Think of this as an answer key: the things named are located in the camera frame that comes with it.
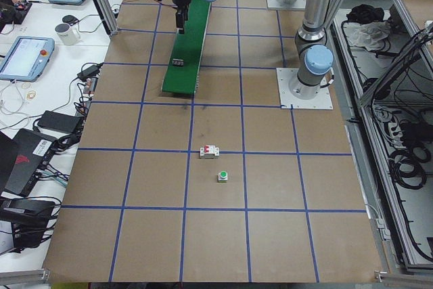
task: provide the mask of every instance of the grid of blue tape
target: grid of blue tape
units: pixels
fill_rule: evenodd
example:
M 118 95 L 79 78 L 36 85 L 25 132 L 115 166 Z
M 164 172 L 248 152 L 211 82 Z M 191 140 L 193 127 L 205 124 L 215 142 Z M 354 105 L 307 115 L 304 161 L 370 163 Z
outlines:
M 127 29 L 124 28 L 123 30 L 129 30 L 133 32 L 152 32 L 154 34 L 153 40 L 152 40 L 152 48 L 150 51 L 150 57 L 149 57 L 149 64 L 133 64 L 133 63 L 124 63 L 124 62 L 106 62 L 105 64 L 118 64 L 118 65 L 129 65 L 129 66 L 145 66 L 147 67 L 146 70 L 146 77 L 145 77 L 145 85 L 143 88 L 143 93 L 141 96 L 140 102 L 115 102 L 115 101 L 94 101 L 95 103 L 100 104 L 124 104 L 124 105 L 139 105 L 139 116 L 137 121 L 137 126 L 135 130 L 135 136 L 134 136 L 134 142 L 132 148 L 80 148 L 79 150 L 82 151 L 124 151 L 124 152 L 131 152 L 131 159 L 129 162 L 129 169 L 127 174 L 127 181 L 125 184 L 124 189 L 124 196 L 122 200 L 121 206 L 83 206 L 83 205 L 65 205 L 63 208 L 69 208 L 69 209 L 76 209 L 76 208 L 84 208 L 84 209 L 111 209 L 111 210 L 120 210 L 120 217 L 118 222 L 118 229 L 116 234 L 116 242 L 114 245 L 114 251 L 112 255 L 112 264 L 110 269 L 110 276 L 108 281 L 111 282 L 113 280 L 114 276 L 114 270 L 116 266 L 116 255 L 118 251 L 118 244 L 120 240 L 120 235 L 122 231 L 122 221 L 123 221 L 123 215 L 126 210 L 176 210 L 176 211 L 182 211 L 183 212 L 183 218 L 182 218 L 182 235 L 181 235 L 181 264 L 179 268 L 179 281 L 183 281 L 183 257 L 184 257 L 184 250 L 185 250 L 185 227 L 186 227 L 186 219 L 187 219 L 187 211 L 238 211 L 238 212 L 244 212 L 245 213 L 245 226 L 246 226 L 246 253 L 247 253 L 247 262 L 248 262 L 248 281 L 253 282 L 254 279 L 252 278 L 252 266 L 251 266 L 251 256 L 250 256 L 250 241 L 249 241 L 249 226 L 248 226 L 248 213 L 249 212 L 273 212 L 273 213 L 305 213 L 306 216 L 306 223 L 309 233 L 309 242 L 311 246 L 311 255 L 313 260 L 313 267 L 315 271 L 315 279 L 316 282 L 320 282 L 319 278 L 319 270 L 317 266 L 317 261 L 315 257 L 315 249 L 314 249 L 314 243 L 313 243 L 313 233 L 311 229 L 309 214 L 310 213 L 366 213 L 366 210 L 358 210 L 358 209 L 309 209 L 308 204 L 306 201 L 306 193 L 305 193 L 305 186 L 304 186 L 304 179 L 302 174 L 302 162 L 301 157 L 302 156 L 351 156 L 351 154 L 348 153 L 321 153 L 321 152 L 300 152 L 298 147 L 298 137 L 296 132 L 296 121 L 293 110 L 290 110 L 290 116 L 292 119 L 293 124 L 293 131 L 294 131 L 294 141 L 295 141 L 295 152 L 251 152 L 246 151 L 245 149 L 245 129 L 244 129 L 244 108 L 279 108 L 279 106 L 261 106 L 261 105 L 246 105 L 244 104 L 243 99 L 243 87 L 242 87 L 242 69 L 244 68 L 242 66 L 242 59 L 241 59 L 241 49 L 240 49 L 240 37 L 277 37 L 280 39 L 281 44 L 281 55 L 283 58 L 283 64 L 286 65 L 286 59 L 283 49 L 283 40 L 284 39 L 293 39 L 294 37 L 285 37 L 282 36 L 281 33 L 281 23 L 279 14 L 277 12 L 277 24 L 279 28 L 279 36 L 269 36 L 269 35 L 241 35 L 240 34 L 240 17 L 239 17 L 239 9 L 266 9 L 266 8 L 250 8 L 250 7 L 239 7 L 239 0 L 236 0 L 236 11 L 237 11 L 237 34 L 236 35 L 230 35 L 230 34 L 216 34 L 216 33 L 209 33 L 210 35 L 227 35 L 227 36 L 237 36 L 237 47 L 238 47 L 238 56 L 239 56 L 239 65 L 238 66 L 203 66 L 202 67 L 216 67 L 216 68 L 238 68 L 239 69 L 239 76 L 240 76 L 240 104 L 201 104 L 196 103 L 195 99 L 191 99 L 190 104 L 177 104 L 177 103 L 158 103 L 158 102 L 146 102 L 145 99 L 145 92 L 147 89 L 147 82 L 149 79 L 150 74 L 150 68 L 152 66 L 167 66 L 166 64 L 152 64 L 152 56 L 154 52 L 154 45 L 155 45 L 155 39 L 156 35 L 158 33 L 172 33 L 172 32 L 162 32 L 158 31 L 158 22 L 160 17 L 160 11 L 161 6 L 158 4 L 153 3 L 128 3 L 124 5 L 153 5 L 158 6 L 158 15 L 156 20 L 155 29 L 153 31 L 150 30 L 135 30 L 135 29 Z M 234 8 L 229 6 L 218 6 L 215 5 L 214 7 L 222 7 L 222 8 Z M 275 69 L 275 67 L 245 67 L 248 69 Z M 145 109 L 145 106 L 149 105 L 164 105 L 164 106 L 178 106 L 178 105 L 189 105 L 191 106 L 191 120 L 190 120 L 190 126 L 189 126 L 189 139 L 188 139 L 188 149 L 187 150 L 158 150 L 158 149 L 139 149 L 136 148 L 137 144 L 137 138 L 139 134 L 139 126 L 141 122 L 141 117 L 143 115 L 143 111 Z M 193 132 L 193 117 L 194 117 L 194 108 L 196 106 L 218 106 L 218 107 L 240 107 L 241 112 L 241 124 L 242 124 L 242 151 L 236 152 L 236 151 L 222 151 L 222 154 L 241 154 L 242 155 L 242 164 L 243 164 L 243 172 L 244 172 L 244 203 L 245 208 L 200 208 L 200 207 L 190 207 L 187 206 L 187 197 L 188 197 L 188 181 L 189 181 L 189 163 L 191 159 L 192 154 L 197 154 L 198 151 L 191 150 L 191 141 L 192 141 L 192 132 Z M 127 200 L 127 194 L 129 189 L 129 181 L 131 177 L 131 171 L 132 171 L 132 165 L 134 160 L 134 155 L 136 152 L 182 152 L 187 154 L 187 168 L 186 168 L 186 176 L 185 176 L 185 193 L 184 193 L 184 200 L 183 200 L 183 206 L 127 206 L 126 200 Z M 278 208 L 248 208 L 248 192 L 247 192 L 247 172 L 246 172 L 246 157 L 247 155 L 287 155 L 287 156 L 296 156 L 298 161 L 298 169 L 299 169 L 299 175 L 300 175 L 300 182 L 301 182 L 301 188 L 302 188 L 302 197 L 304 200 L 304 208 L 303 209 L 278 209 Z

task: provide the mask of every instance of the white plastic bag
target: white plastic bag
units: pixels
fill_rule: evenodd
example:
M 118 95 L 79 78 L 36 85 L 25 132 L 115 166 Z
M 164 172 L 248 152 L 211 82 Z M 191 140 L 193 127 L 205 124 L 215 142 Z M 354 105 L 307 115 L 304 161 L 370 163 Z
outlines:
M 383 40 L 391 33 L 391 27 L 386 22 L 373 22 L 360 25 L 348 36 L 350 45 L 364 47 L 367 51 L 381 50 L 384 47 Z

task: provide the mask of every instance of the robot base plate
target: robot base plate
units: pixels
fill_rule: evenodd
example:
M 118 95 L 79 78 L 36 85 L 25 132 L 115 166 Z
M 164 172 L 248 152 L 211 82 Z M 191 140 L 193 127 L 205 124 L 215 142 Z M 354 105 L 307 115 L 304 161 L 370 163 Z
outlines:
M 268 9 L 304 11 L 306 0 L 296 0 L 294 3 L 280 3 L 278 0 L 266 0 Z
M 297 68 L 277 68 L 279 101 L 281 108 L 308 109 L 308 110 L 332 110 L 332 100 L 328 88 L 322 88 L 316 97 L 305 100 L 292 94 L 289 90 L 289 81 L 294 74 L 298 73 Z

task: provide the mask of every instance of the white table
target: white table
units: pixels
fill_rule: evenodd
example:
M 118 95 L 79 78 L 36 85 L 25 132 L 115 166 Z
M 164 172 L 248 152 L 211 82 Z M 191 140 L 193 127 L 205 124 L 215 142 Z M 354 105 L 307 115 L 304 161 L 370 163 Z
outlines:
M 114 7 L 114 5 L 120 4 L 122 0 L 109 0 L 109 2 Z M 62 17 L 65 15 L 72 14 L 77 18 L 82 18 L 96 13 L 97 11 L 92 0 L 86 0 L 79 6 L 34 3 L 22 25 L 15 26 L 10 34 L 0 36 L 1 54 L 6 54 L 11 44 L 19 36 L 51 37 L 55 40 L 55 50 L 42 75 L 33 83 L 25 85 L 18 83 L 18 90 L 24 97 L 26 97 L 29 91 L 36 92 L 34 99 L 26 100 L 21 112 L 35 116 L 67 103 L 69 95 L 68 86 L 71 80 L 76 77 L 76 74 L 81 71 L 82 65 L 87 62 L 100 63 L 104 61 L 110 38 L 106 35 L 103 26 L 100 26 L 95 33 L 81 33 L 81 41 L 73 46 L 62 45 L 54 31 L 55 26 L 62 22 Z M 99 16 L 91 16 L 81 24 L 81 29 L 93 30 L 99 23 Z M 3 31 L 8 31 L 8 28 L 9 26 L 6 26 Z M 75 114 L 73 102 L 79 96 L 79 91 L 76 87 L 77 82 L 73 82 L 70 87 L 70 103 L 56 112 L 70 115 Z M 8 83 L 9 81 L 0 81 L 0 89 L 6 87 Z M 9 110 L 17 109 L 21 103 L 15 87 L 8 87 L 3 94 L 3 99 L 6 100 L 5 105 Z M 0 113 L 0 120 L 7 125 L 18 122 L 22 117 L 19 114 L 5 116 Z M 25 122 L 20 123 L 17 127 L 31 129 L 33 120 L 31 119 L 27 125 Z M 2 130 L 2 132 L 9 137 L 13 137 L 17 130 L 6 129 Z M 76 148 L 77 145 L 61 155 L 55 156 L 51 160 L 51 164 L 62 172 L 69 173 L 74 162 Z M 35 185 L 29 196 L 54 196 L 61 200 L 64 192 L 65 188 L 55 181 L 40 181 Z M 48 246 L 49 241 L 41 244 L 38 248 L 27 248 L 21 254 L 7 253 L 0 256 L 0 277 L 2 272 L 31 271 L 42 268 Z

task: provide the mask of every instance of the monitor screen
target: monitor screen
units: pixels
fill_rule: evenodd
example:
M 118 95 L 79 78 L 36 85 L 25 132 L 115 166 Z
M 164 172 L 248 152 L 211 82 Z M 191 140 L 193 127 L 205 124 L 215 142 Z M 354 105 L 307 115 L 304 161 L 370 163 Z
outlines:
M 28 76 L 37 63 L 46 42 L 45 39 L 20 39 L 14 48 L 14 52 L 3 65 L 0 74 Z

